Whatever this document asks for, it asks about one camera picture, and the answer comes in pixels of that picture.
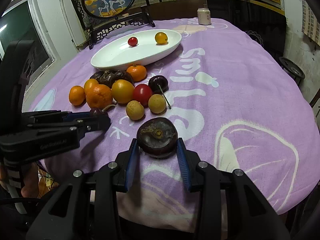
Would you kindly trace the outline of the person left hand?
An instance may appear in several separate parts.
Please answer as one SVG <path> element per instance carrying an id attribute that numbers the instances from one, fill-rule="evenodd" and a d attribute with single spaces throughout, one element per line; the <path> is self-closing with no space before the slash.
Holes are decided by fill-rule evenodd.
<path id="1" fill-rule="evenodd" d="M 6 180 L 6 172 L 1 165 L 1 186 L 6 191 L 8 190 L 8 186 L 5 183 Z M 39 178 L 38 178 L 38 166 L 37 163 L 32 163 L 29 172 L 24 178 L 24 187 L 21 189 L 21 195 L 24 198 L 37 198 L 39 195 Z"/>

